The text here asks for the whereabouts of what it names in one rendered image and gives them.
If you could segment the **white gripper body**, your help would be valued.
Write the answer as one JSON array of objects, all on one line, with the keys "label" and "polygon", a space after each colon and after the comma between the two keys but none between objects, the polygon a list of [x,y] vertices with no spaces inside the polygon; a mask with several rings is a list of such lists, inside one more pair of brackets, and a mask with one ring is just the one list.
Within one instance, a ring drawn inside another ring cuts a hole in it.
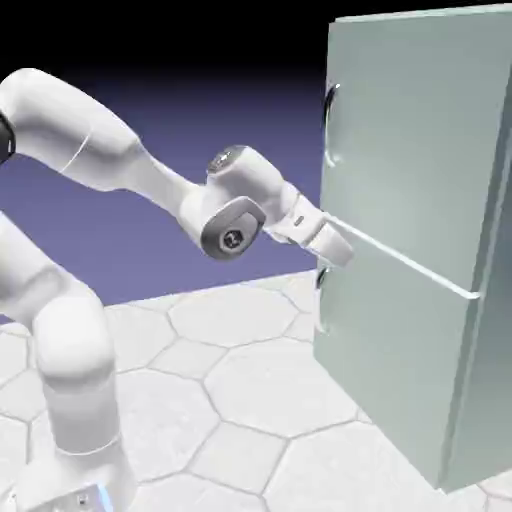
[{"label": "white gripper body", "polygon": [[353,256],[353,249],[330,222],[324,222],[306,249],[331,267],[344,267]]}]

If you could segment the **short pale green cabinet door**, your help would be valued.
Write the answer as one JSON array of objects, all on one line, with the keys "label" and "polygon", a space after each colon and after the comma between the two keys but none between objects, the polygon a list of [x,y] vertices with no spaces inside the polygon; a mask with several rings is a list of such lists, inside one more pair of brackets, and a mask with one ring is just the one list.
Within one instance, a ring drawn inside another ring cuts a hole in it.
[{"label": "short pale green cabinet door", "polygon": [[332,331],[314,355],[435,488],[443,487],[480,296],[446,285],[351,236],[331,270]]}]

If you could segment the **tall pale green cabinet door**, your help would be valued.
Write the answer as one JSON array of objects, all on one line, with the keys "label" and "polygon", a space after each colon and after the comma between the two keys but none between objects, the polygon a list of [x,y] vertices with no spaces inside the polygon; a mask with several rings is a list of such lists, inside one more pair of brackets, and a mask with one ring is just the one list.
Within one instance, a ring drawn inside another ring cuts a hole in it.
[{"label": "tall pale green cabinet door", "polygon": [[341,161],[328,209],[364,240],[478,293],[510,116],[512,4],[340,18]]}]

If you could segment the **pale green cabinet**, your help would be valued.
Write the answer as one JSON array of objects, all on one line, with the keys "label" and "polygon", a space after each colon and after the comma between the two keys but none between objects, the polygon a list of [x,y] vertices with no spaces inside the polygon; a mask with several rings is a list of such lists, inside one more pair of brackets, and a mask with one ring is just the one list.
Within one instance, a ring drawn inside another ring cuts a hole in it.
[{"label": "pale green cabinet", "polygon": [[317,361],[434,487],[512,469],[512,4],[329,28]]}]

